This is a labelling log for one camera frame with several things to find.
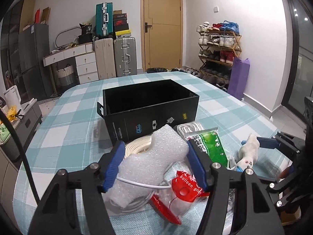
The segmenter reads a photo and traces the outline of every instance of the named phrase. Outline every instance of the wooden door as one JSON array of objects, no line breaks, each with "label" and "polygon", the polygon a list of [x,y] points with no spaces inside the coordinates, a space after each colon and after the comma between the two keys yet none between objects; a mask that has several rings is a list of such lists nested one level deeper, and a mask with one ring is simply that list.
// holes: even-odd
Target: wooden door
[{"label": "wooden door", "polygon": [[146,69],[181,67],[181,0],[144,0]]}]

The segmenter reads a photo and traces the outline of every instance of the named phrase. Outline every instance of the gray refrigerator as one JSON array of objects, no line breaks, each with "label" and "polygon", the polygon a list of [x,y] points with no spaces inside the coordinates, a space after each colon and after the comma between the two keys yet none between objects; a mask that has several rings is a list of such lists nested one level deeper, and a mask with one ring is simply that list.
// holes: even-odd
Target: gray refrigerator
[{"label": "gray refrigerator", "polygon": [[53,94],[49,68],[43,57],[50,53],[49,26],[33,24],[18,35],[21,71],[29,98],[48,99]]}]

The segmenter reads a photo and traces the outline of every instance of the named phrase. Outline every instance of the beige suitcase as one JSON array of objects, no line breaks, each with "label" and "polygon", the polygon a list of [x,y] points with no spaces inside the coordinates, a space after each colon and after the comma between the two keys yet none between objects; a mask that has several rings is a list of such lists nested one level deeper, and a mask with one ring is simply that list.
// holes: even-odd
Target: beige suitcase
[{"label": "beige suitcase", "polygon": [[99,80],[116,78],[113,39],[94,42]]}]

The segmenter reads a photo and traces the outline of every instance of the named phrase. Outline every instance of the open black box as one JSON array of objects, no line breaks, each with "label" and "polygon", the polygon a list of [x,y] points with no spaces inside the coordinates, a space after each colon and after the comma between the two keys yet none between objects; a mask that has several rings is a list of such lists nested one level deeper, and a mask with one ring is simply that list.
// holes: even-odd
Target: open black box
[{"label": "open black box", "polygon": [[145,82],[103,90],[104,118],[110,139],[125,143],[149,135],[162,126],[194,121],[199,96],[173,80]]}]

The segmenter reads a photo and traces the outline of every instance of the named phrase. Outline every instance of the silver suitcase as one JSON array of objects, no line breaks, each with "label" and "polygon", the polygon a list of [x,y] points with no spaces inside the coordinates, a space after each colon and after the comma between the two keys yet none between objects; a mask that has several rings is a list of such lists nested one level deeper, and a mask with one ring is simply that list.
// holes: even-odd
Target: silver suitcase
[{"label": "silver suitcase", "polygon": [[113,39],[94,42],[99,80],[116,78]]},{"label": "silver suitcase", "polygon": [[137,74],[136,40],[134,37],[114,40],[114,53],[116,76]]}]

